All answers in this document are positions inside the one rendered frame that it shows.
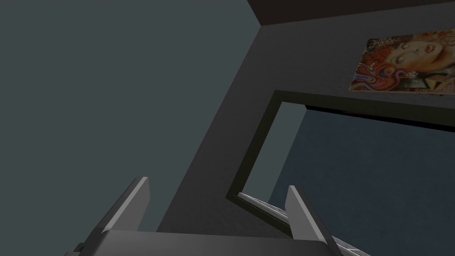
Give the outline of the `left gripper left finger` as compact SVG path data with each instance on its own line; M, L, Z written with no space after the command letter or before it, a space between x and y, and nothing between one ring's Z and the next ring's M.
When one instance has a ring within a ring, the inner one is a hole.
M148 177L135 178L96 225L93 233L101 234L108 230L138 230L149 200Z

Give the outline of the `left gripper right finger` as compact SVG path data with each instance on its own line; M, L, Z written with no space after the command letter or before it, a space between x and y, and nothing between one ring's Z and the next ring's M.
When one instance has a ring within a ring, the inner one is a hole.
M342 256L303 189L294 185L288 187L285 211L293 239L323 243L330 250L330 256Z

